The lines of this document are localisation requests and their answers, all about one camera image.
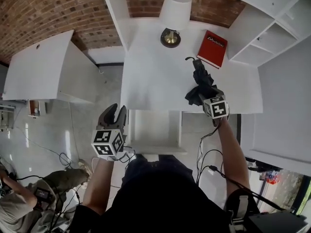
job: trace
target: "lamp shade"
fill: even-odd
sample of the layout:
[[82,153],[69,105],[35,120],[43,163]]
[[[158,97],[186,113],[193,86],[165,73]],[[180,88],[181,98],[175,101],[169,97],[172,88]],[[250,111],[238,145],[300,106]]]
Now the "lamp shade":
[[182,30],[190,20],[192,0],[164,0],[160,21],[171,30]]

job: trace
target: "red object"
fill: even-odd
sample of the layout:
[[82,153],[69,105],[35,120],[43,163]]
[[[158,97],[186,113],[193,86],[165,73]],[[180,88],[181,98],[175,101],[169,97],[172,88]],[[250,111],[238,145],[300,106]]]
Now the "red object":
[[227,41],[211,31],[206,31],[197,58],[219,69],[222,67]]

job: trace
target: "person's arm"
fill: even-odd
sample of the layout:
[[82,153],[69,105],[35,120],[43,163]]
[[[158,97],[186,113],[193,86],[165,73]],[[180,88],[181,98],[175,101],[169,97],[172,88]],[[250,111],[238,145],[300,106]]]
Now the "person's arm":
[[[225,175],[250,188],[246,159],[226,117],[223,117],[218,133],[223,149]],[[229,197],[231,193],[239,188],[229,181],[226,181],[226,183],[227,197]]]
[[16,194],[21,195],[25,202],[32,208],[37,205],[37,198],[36,196],[29,191],[27,188],[23,187],[21,184],[17,183],[16,181],[12,180],[5,171],[0,171],[0,178],[1,180],[10,187]]
[[114,162],[100,158],[84,194],[82,205],[99,215],[107,208],[113,165]]

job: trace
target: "person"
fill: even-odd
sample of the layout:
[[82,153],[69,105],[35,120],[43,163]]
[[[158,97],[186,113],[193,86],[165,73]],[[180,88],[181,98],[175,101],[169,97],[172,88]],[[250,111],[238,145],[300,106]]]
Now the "person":
[[[3,233],[43,233],[51,226],[54,212],[60,212],[66,201],[66,192],[87,182],[90,170],[84,162],[79,162],[79,169],[67,168],[56,171],[27,187],[11,179],[0,164],[0,178],[2,184],[12,189],[12,193],[0,199],[0,232]],[[40,202],[35,195],[37,188],[50,192],[49,202]],[[60,219],[55,227],[65,223]]]
[[[245,157],[226,118],[222,119],[218,132],[225,175],[250,188]],[[206,228],[208,232],[224,233],[230,232],[232,218],[259,213],[253,197],[228,181],[227,201],[225,209],[221,209],[194,182],[192,170],[171,155],[160,155],[159,161],[153,163],[137,155],[129,163],[121,188],[106,211],[113,166],[113,161],[98,162],[83,204],[76,208],[70,233],[130,228],[135,231]],[[240,200],[245,198],[247,203],[244,200],[240,206]]]

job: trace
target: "brick wall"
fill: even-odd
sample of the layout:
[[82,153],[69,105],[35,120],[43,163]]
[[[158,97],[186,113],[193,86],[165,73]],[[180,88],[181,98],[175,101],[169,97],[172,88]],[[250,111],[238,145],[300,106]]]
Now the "brick wall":
[[81,50],[120,46],[104,0],[0,0],[0,61],[52,35],[75,30]]
[[[127,0],[131,17],[158,17],[164,0]],[[245,7],[241,0],[192,0],[191,20],[229,28]]]

